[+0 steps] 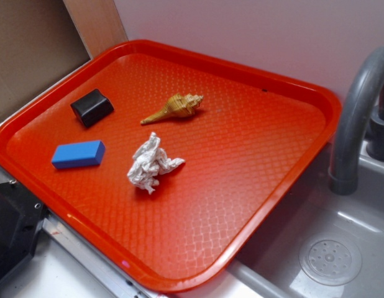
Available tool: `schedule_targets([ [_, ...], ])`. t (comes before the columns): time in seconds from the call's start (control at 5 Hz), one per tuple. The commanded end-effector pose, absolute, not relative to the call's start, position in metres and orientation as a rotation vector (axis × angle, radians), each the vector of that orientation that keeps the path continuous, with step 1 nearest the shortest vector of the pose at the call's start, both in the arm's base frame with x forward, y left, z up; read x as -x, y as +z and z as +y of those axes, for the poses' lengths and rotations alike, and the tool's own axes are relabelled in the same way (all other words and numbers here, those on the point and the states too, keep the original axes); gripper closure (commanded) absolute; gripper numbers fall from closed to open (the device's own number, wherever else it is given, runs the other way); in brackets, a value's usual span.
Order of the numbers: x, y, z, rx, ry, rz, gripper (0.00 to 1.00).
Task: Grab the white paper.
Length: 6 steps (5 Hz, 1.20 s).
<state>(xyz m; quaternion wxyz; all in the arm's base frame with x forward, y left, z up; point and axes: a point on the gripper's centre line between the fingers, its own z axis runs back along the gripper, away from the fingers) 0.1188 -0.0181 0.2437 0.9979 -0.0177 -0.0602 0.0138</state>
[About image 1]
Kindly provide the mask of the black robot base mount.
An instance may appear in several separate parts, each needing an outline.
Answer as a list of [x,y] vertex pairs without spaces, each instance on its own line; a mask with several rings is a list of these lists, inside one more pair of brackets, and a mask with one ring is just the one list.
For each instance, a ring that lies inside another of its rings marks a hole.
[[16,180],[0,183],[0,286],[35,254],[45,204]]

